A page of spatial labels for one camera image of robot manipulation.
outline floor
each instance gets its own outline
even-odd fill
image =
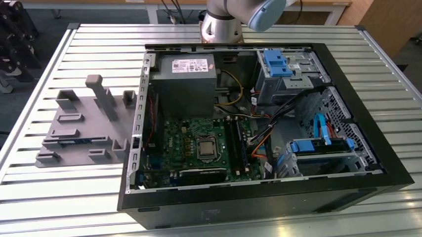
[[[42,66],[46,65],[54,48],[61,39],[66,25],[70,22],[92,24],[148,24],[148,16],[144,10],[64,10],[61,18],[53,19],[49,10],[28,10],[33,23],[38,29],[40,36],[33,41],[37,57]],[[196,24],[197,11],[184,10],[187,24]],[[171,24],[164,11],[157,13],[159,23]],[[407,65],[404,75],[422,91],[422,46],[416,46],[411,41],[394,58],[396,64]],[[36,78],[41,76],[42,70],[32,70]],[[18,83],[9,80],[14,90],[12,94],[0,94],[0,131],[10,131],[30,96],[36,83]],[[0,147],[6,139],[0,135]]]

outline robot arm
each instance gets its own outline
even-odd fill
[[[285,0],[208,0],[201,37],[207,42],[231,43],[241,38],[241,25],[265,31],[279,19]]]

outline yellow cable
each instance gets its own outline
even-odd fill
[[[217,106],[227,106],[227,105],[232,105],[235,103],[237,103],[237,101],[241,99],[241,96],[243,96],[243,86],[241,86],[241,83],[239,81],[239,79],[225,70],[221,70],[221,72],[225,72],[232,78],[233,80],[236,81],[236,83],[239,84],[239,87],[240,87],[240,94],[239,94],[239,97],[235,101],[229,102],[229,103],[223,103],[223,104],[215,104]]]

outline wooden table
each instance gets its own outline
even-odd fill
[[[157,24],[157,10],[164,5],[160,0],[21,0],[26,9],[144,9],[148,12],[149,24]],[[164,0],[169,9],[176,9],[171,0]],[[181,9],[204,10],[207,0],[179,0]],[[303,11],[329,12],[325,25],[336,25],[344,8],[351,0],[303,0]],[[285,11],[299,11],[299,1]]]

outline power supply label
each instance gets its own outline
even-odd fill
[[[208,62],[205,59],[173,60],[171,63],[172,73],[204,73],[208,71]]]

